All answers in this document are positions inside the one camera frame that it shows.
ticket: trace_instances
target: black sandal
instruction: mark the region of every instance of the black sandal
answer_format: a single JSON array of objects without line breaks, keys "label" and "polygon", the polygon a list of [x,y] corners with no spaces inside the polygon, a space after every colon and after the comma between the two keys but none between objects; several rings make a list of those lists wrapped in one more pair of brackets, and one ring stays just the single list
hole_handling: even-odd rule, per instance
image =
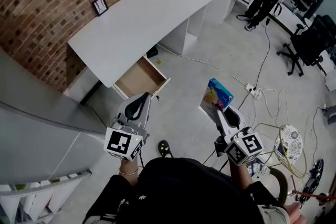
[{"label": "black sandal", "polygon": [[162,140],[158,144],[158,150],[161,157],[165,157],[167,154],[170,154],[173,157],[172,152],[170,151],[170,146],[166,140]]}]

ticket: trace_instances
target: open drawer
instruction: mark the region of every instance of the open drawer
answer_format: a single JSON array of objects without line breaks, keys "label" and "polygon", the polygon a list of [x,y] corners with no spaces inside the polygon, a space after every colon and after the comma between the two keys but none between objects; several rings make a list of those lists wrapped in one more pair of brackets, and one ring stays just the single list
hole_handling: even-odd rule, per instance
[{"label": "open drawer", "polygon": [[149,92],[152,99],[170,81],[145,56],[141,57],[114,84],[115,89],[125,99],[143,92]]}]

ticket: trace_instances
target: black picture frame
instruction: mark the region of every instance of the black picture frame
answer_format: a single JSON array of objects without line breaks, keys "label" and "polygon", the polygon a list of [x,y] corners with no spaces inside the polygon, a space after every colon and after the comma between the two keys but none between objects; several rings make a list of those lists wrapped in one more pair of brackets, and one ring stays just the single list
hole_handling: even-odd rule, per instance
[{"label": "black picture frame", "polygon": [[94,0],[91,3],[91,5],[98,17],[104,14],[109,9],[105,0]]}]

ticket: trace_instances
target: concrete floor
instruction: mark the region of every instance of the concrete floor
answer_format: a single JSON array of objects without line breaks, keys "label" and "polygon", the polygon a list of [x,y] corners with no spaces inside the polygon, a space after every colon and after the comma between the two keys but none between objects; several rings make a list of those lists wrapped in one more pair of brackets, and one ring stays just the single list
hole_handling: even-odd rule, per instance
[{"label": "concrete floor", "polygon": [[[255,85],[261,63],[268,50],[268,40],[265,34],[265,21],[254,31],[244,30],[245,22],[235,18],[241,13],[242,7],[235,6],[233,12],[225,19],[222,25],[215,26],[204,23],[197,44],[186,54],[187,57],[208,62],[222,68],[236,76],[243,83]],[[282,44],[289,41],[289,35],[272,20],[267,26],[270,39],[270,53],[261,71],[258,87],[263,89],[282,90],[280,98],[282,108],[277,124],[292,124],[305,139],[305,153],[309,170],[313,162],[313,152],[316,147],[316,139],[312,128],[312,118],[318,106],[336,104],[336,96],[330,93],[324,84],[324,77],[316,67],[303,67],[304,76],[299,77],[297,71],[292,76],[287,76],[290,63],[283,57],[277,56],[276,51],[282,50]],[[238,107],[246,96],[245,87],[231,78],[226,73],[211,66],[178,57],[159,48],[159,55],[151,58],[155,63],[162,61],[157,67],[171,81],[160,92],[160,100],[154,99],[151,106],[150,119],[147,130],[151,134],[148,143],[143,149],[143,160],[158,157],[157,143],[165,139],[170,145],[174,156],[194,158],[200,162],[205,161],[207,156],[214,150],[214,141],[219,136],[215,124],[198,109],[201,98],[206,89],[209,79],[216,78],[233,95],[232,104]],[[268,105],[272,114],[278,109],[277,95],[271,91],[266,92]],[[104,86],[94,94],[89,104],[102,116],[103,120],[111,123],[118,104],[119,96],[111,89]],[[256,101],[257,118],[254,126],[259,123],[275,124],[265,106],[262,97]],[[249,96],[241,111],[246,117],[254,120],[253,99]],[[269,127],[259,127],[258,130],[268,137],[261,135],[267,151],[271,151],[277,131]],[[336,124],[327,125],[320,111],[315,118],[315,130],[318,139],[318,148],[315,160],[324,159],[324,172],[320,186],[316,194],[326,193],[336,171]],[[226,156],[214,157],[212,166],[219,169]],[[278,163],[272,159],[270,164]],[[120,161],[103,153],[102,158],[92,169],[92,176],[84,180],[69,197],[63,206],[63,212],[56,216],[50,223],[81,223],[87,210],[103,190],[109,178],[118,170]],[[282,170],[292,190],[290,172],[282,166]],[[303,156],[296,162],[295,167],[304,171],[305,162]],[[229,174],[228,166],[223,170]],[[303,180],[295,179],[297,188],[303,186],[308,180],[307,175]],[[293,201],[293,197],[287,199],[287,204]],[[302,208],[301,212],[313,223],[320,207],[315,199],[310,199]]]}]

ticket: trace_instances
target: blue box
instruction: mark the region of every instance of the blue box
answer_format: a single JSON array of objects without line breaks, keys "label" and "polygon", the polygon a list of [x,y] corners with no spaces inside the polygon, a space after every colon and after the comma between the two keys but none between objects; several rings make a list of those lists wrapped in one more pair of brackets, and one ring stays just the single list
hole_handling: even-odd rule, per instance
[{"label": "blue box", "polygon": [[224,110],[232,102],[233,95],[216,79],[210,79],[201,101],[201,108],[214,121],[213,106],[215,104]]}]

